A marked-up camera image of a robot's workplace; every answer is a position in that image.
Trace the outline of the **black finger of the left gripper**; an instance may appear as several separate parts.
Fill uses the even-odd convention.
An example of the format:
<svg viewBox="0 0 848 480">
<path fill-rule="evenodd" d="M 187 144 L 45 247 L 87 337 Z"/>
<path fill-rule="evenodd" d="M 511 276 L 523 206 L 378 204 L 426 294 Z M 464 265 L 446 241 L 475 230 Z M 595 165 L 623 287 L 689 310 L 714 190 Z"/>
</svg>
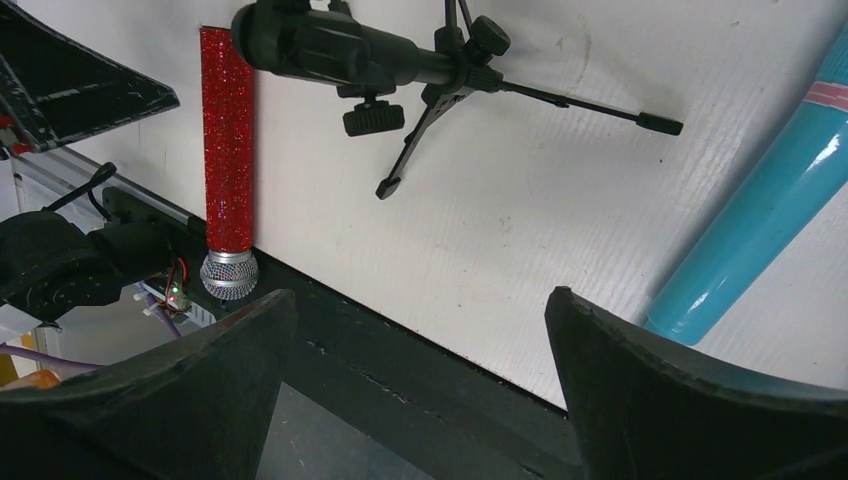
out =
<svg viewBox="0 0 848 480">
<path fill-rule="evenodd" d="M 2 158 L 54 150 L 179 104 L 169 86 L 2 2 Z"/>
</svg>

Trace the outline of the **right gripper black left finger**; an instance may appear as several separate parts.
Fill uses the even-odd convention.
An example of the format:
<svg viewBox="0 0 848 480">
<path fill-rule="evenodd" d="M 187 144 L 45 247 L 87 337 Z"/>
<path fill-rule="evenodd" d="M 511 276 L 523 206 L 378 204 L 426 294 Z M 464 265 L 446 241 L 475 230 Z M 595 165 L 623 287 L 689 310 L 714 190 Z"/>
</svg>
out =
<svg viewBox="0 0 848 480">
<path fill-rule="evenodd" d="M 48 389 L 1 394 L 5 479 L 252 479 L 298 316 L 276 290 Z"/>
</svg>

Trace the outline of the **black shock-mount tripod stand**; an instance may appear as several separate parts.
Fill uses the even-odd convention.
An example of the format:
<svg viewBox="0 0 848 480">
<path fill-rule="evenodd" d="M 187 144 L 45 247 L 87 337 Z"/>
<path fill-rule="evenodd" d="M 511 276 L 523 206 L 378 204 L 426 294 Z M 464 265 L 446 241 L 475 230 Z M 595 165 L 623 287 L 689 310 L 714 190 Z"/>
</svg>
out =
<svg viewBox="0 0 848 480">
<path fill-rule="evenodd" d="M 464 1 L 447 1 L 445 23 L 434 33 L 432 50 L 354 19 L 345 1 L 315 10 L 308 1 L 255 1 L 237 11 L 231 39 L 251 67 L 280 77 L 335 87 L 341 98 L 360 104 L 343 116 L 350 137 L 404 127 L 404 110 L 387 101 L 402 86 L 421 83 L 425 109 L 375 195 L 389 198 L 426 130 L 475 92 L 520 94 L 558 108 L 578 107 L 631 121 L 641 128 L 678 136 L 683 123 L 663 116 L 631 113 L 553 92 L 508 82 L 491 67 L 511 46 L 509 35 L 487 16 L 472 18 Z"/>
</svg>

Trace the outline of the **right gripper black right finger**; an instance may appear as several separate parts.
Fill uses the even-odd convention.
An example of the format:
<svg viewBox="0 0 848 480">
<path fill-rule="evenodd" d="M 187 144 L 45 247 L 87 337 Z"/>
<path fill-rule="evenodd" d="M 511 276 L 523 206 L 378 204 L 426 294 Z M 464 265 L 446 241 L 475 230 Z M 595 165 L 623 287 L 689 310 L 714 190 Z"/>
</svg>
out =
<svg viewBox="0 0 848 480">
<path fill-rule="evenodd" d="M 740 367 L 554 289 L 545 324 L 588 479 L 843 479 L 847 394 Z"/>
</svg>

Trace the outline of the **red glitter microphone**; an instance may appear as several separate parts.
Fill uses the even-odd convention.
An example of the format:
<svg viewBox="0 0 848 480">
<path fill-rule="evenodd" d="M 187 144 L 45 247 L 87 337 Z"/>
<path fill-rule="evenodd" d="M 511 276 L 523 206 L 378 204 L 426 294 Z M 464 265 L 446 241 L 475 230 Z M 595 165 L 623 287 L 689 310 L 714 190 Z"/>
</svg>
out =
<svg viewBox="0 0 848 480">
<path fill-rule="evenodd" d="M 222 301 L 246 297 L 258 283 L 255 237 L 254 70 L 230 31 L 199 29 L 206 240 L 200 276 Z"/>
</svg>

